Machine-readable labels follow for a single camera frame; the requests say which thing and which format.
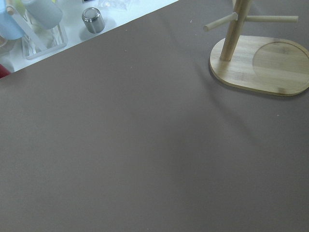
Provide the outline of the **wooden mug rack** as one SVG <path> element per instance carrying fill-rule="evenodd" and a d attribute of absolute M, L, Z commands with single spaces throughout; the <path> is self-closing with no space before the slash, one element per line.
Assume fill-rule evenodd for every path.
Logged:
<path fill-rule="evenodd" d="M 204 26 L 209 31 L 228 23 L 226 37 L 210 54 L 213 75 L 226 85 L 278 96 L 293 96 L 309 87 L 309 52 L 279 38 L 243 36 L 244 23 L 294 23 L 298 16 L 249 15 L 250 0 L 233 1 L 233 13 Z"/>

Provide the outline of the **red cylinder container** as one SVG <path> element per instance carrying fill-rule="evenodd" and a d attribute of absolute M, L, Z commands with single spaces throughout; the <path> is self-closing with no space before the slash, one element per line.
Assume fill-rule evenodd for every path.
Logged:
<path fill-rule="evenodd" d="M 10 74 L 11 72 L 7 70 L 3 65 L 0 64 L 0 78 L 6 77 Z"/>

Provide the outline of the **light blue cup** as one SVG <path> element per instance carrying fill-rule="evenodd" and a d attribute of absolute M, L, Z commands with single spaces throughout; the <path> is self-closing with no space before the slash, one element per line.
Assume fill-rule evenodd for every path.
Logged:
<path fill-rule="evenodd" d="M 24 36 L 24 31 L 7 13 L 4 0 L 0 1 L 0 36 L 7 40 L 16 40 Z"/>

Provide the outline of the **steel cylinder canister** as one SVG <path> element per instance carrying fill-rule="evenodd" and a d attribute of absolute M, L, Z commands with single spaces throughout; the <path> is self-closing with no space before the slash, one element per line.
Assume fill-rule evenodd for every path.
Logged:
<path fill-rule="evenodd" d="M 82 20 L 90 33 L 100 33 L 105 28 L 105 23 L 99 9 L 89 7 L 82 13 Z"/>

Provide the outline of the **grey cup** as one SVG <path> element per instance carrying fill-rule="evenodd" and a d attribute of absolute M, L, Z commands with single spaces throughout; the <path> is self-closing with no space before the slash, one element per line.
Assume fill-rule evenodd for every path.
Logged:
<path fill-rule="evenodd" d="M 21 2 L 44 29 L 52 29 L 62 20 L 62 11 L 51 0 L 22 0 Z"/>

